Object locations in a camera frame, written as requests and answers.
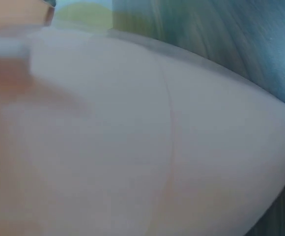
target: white surface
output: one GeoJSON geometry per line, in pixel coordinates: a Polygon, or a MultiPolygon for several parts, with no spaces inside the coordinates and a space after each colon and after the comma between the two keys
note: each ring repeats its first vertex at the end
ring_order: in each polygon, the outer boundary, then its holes
{"type": "Polygon", "coordinates": [[[0,236],[243,235],[285,184],[285,104],[196,55],[57,32],[0,98],[0,236]]]}
{"type": "Polygon", "coordinates": [[[25,42],[14,38],[0,38],[0,58],[28,59],[30,49],[25,42]]]}

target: teal fabric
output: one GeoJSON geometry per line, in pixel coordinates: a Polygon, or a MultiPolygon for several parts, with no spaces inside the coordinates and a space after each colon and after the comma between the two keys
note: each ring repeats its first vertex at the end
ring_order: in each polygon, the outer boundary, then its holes
{"type": "Polygon", "coordinates": [[[128,18],[120,26],[116,17],[117,28],[197,53],[285,102],[285,1],[114,0],[113,7],[128,18]]]}
{"type": "Polygon", "coordinates": [[[45,2],[47,2],[49,5],[55,7],[56,6],[56,0],[43,0],[45,2]]]}

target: curved white object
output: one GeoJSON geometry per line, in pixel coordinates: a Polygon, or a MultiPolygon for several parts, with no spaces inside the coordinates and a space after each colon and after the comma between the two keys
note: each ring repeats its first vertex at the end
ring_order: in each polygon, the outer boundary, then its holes
{"type": "Polygon", "coordinates": [[[137,36],[158,51],[31,38],[35,84],[0,94],[1,236],[242,236],[285,185],[285,104],[245,79],[137,36]]]}

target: blurry background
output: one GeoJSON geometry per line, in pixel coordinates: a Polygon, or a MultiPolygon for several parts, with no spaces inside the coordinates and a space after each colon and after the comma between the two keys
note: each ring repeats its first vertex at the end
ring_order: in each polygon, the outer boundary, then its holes
{"type": "MultiPolygon", "coordinates": [[[[57,0],[56,19],[176,45],[285,102],[285,1],[57,0]]],[[[285,236],[285,189],[247,235],[285,236]]]]}

